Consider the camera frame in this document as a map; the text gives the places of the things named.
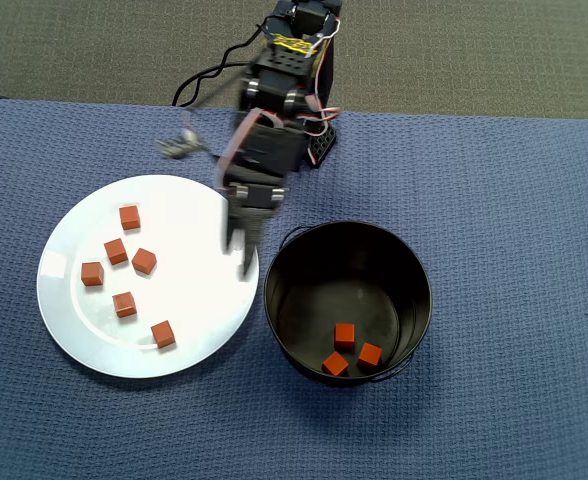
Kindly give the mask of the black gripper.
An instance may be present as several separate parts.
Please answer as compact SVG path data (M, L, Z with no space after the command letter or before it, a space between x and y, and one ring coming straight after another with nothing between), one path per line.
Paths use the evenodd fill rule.
M306 137L298 128L261 122L241 122L223 152L224 249L232 249L233 234L244 232L242 275L246 277L262 240L270 211L286 195L286 179L302 161Z

